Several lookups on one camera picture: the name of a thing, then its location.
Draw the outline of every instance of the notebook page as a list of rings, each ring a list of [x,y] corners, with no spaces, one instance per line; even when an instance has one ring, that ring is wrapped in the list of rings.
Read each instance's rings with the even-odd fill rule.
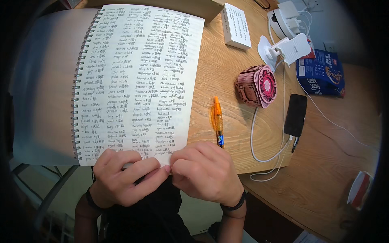
[[[142,5],[105,5],[78,71],[80,165],[107,149],[169,164],[187,142],[204,19]]]

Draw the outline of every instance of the white box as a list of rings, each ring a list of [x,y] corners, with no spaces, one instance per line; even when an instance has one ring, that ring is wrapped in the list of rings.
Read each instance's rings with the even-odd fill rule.
[[[240,49],[250,49],[251,40],[244,12],[226,3],[221,11],[224,39],[227,45]]]

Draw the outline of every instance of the hand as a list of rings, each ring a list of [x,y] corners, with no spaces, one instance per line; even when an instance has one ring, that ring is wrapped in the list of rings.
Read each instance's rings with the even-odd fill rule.
[[[122,171],[126,163],[133,164]],[[154,192],[168,178],[170,166],[160,167],[156,158],[142,160],[136,151],[115,152],[106,149],[93,167],[97,180],[89,192],[101,208],[109,208],[114,204],[131,206]],[[146,177],[134,185],[144,175]]]
[[[188,196],[218,202],[228,207],[238,204],[243,186],[231,156],[211,142],[197,142],[175,151],[170,159],[173,185]]]

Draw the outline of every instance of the bracelet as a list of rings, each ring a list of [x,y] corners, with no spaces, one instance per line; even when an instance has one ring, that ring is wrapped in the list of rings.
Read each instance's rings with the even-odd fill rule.
[[[97,206],[96,203],[93,201],[92,195],[91,195],[91,193],[89,192],[89,188],[88,188],[88,190],[86,190],[86,193],[85,193],[86,201],[88,202],[88,205],[89,205],[91,208],[93,208],[94,210],[96,210],[96,211],[99,211],[99,212],[104,211],[104,208],[101,208],[101,207]]]
[[[227,207],[227,206],[224,206],[223,204],[220,204],[220,207],[223,210],[225,209],[227,211],[234,211],[234,210],[237,210],[240,207],[242,207],[245,199],[246,199],[246,192],[243,190],[242,197],[240,198],[239,203],[237,205],[235,205],[234,207]]]

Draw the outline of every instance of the smartphone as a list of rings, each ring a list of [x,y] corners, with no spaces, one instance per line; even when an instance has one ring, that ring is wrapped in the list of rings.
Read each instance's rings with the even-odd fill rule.
[[[307,112],[307,98],[304,95],[291,94],[288,112],[286,114],[284,133],[300,137],[303,132],[305,113]]]

